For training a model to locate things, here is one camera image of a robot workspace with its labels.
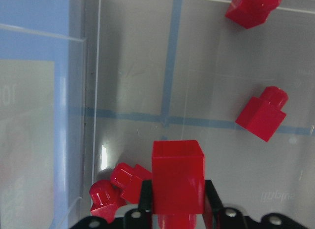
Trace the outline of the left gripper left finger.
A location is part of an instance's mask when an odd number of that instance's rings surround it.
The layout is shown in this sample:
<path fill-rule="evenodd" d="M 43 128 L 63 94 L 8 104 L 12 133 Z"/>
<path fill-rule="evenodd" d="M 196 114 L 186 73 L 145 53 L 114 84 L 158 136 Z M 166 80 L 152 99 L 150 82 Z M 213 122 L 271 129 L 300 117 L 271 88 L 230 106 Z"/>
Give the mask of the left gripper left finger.
<path fill-rule="evenodd" d="M 139 200 L 139 209 L 145 212 L 152 212 L 153 208 L 153 187 L 151 180 L 142 182 Z"/>

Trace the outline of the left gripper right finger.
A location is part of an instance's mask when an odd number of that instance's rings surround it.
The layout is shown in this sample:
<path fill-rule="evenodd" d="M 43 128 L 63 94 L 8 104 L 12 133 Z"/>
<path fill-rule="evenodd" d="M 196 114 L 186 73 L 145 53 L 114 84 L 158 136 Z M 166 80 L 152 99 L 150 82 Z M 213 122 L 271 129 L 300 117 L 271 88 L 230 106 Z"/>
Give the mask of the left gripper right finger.
<path fill-rule="evenodd" d="M 205 180 L 205 195 L 213 212 L 219 212 L 223 208 L 223 203 L 211 180 Z"/>

